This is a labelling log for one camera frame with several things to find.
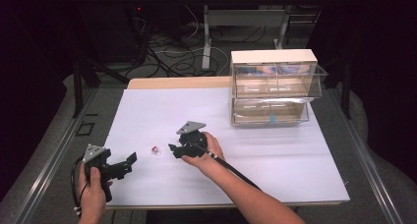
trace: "white table surface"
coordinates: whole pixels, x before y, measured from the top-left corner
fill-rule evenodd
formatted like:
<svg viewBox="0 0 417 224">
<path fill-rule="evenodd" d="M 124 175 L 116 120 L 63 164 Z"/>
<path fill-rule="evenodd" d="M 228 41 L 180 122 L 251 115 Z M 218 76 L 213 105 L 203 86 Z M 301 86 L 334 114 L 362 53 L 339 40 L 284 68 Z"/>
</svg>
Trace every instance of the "white table surface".
<svg viewBox="0 0 417 224">
<path fill-rule="evenodd" d="M 126 89 L 105 147 L 109 164 L 137 152 L 133 172 L 114 181 L 108 208 L 176 208 L 232 205 L 197 168 L 176 159 L 168 144 L 187 121 L 206 123 L 226 161 L 266 193 L 294 205 L 349 201 L 316 117 L 289 127 L 229 126 L 229 89 Z M 157 146 L 159 156 L 151 149 Z"/>
</svg>

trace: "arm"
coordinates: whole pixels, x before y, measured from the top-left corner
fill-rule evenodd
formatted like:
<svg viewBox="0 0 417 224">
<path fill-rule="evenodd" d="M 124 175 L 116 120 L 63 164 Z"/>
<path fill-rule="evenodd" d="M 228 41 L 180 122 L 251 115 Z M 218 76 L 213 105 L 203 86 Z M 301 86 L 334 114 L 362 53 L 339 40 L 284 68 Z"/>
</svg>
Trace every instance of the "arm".
<svg viewBox="0 0 417 224">
<path fill-rule="evenodd" d="M 208 150 L 224 159 L 220 145 L 212 135 L 205 133 Z M 304 223 L 289 207 L 276 198 L 252 187 L 207 154 L 201 158 L 183 156 L 182 159 L 200 169 L 229 196 L 249 223 Z"/>
<path fill-rule="evenodd" d="M 80 166 L 78 193 L 81 199 L 82 216 L 79 224 L 97 224 L 105 213 L 105 194 L 101 188 L 100 171 L 90 169 L 90 184 L 87 183 L 85 164 Z"/>
</svg>

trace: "hand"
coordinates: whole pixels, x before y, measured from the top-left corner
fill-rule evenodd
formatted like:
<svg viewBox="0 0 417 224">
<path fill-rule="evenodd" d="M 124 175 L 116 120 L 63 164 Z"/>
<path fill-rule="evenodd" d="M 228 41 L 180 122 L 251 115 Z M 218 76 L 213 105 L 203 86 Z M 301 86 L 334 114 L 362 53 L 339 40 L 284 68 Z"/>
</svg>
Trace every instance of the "hand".
<svg viewBox="0 0 417 224">
<path fill-rule="evenodd" d="M 208 151 L 214 153 L 219 158 L 224 159 L 223 151 L 221 150 L 220 144 L 218 144 L 218 141 L 215 137 L 213 137 L 210 133 L 203 132 L 203 134 L 207 138 L 208 142 Z M 214 161 L 208 154 L 203 154 L 202 157 L 190 157 L 187 155 L 184 155 L 181 157 L 182 160 L 184 160 L 186 163 L 196 166 L 199 169 L 201 169 L 205 164 L 211 163 Z"/>
<path fill-rule="evenodd" d="M 100 183 L 101 174 L 98 168 L 92 167 L 89 175 L 90 184 L 88 184 L 85 167 L 84 163 L 80 166 L 78 188 L 82 208 L 80 223 L 99 223 L 106 208 L 105 194 Z"/>
</svg>

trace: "clear plastic box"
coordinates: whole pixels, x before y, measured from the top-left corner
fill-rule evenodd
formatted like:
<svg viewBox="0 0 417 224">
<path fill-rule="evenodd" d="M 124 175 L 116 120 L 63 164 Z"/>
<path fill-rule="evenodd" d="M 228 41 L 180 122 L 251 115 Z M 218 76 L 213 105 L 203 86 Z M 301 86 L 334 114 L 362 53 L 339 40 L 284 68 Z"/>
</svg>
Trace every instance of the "clear plastic box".
<svg viewBox="0 0 417 224">
<path fill-rule="evenodd" d="M 233 59 L 232 52 L 231 125 L 308 121 L 307 103 L 322 96 L 321 76 L 328 73 L 317 64 L 311 50 L 263 52 L 257 51 L 254 62 L 248 63 Z M 287 53 L 290 57 L 279 56 Z M 297 61 L 297 53 L 302 60 Z M 262 56 L 277 62 L 260 61 Z"/>
</svg>

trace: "desk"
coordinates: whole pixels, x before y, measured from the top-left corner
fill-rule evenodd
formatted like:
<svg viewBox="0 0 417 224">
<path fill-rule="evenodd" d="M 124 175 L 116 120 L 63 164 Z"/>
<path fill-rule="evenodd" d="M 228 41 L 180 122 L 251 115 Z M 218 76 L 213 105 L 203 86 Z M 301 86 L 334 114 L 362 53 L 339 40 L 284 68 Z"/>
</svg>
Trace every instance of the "desk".
<svg viewBox="0 0 417 224">
<path fill-rule="evenodd" d="M 279 27 L 278 38 L 273 40 L 275 49 L 282 49 L 283 39 L 289 25 L 291 6 L 282 10 L 209 10 L 205 5 L 205 48 L 202 69 L 209 69 L 211 39 L 210 26 L 268 26 Z"/>
<path fill-rule="evenodd" d="M 133 172 L 111 187 L 110 209 L 233 206 L 198 169 L 176 159 L 168 144 L 186 121 L 206 123 L 226 160 L 263 191 L 288 205 L 349 201 L 318 122 L 270 129 L 229 126 L 228 77 L 136 79 L 124 91 L 105 147 L 108 162 L 136 151 Z M 151 152 L 161 150 L 159 156 Z"/>
</svg>

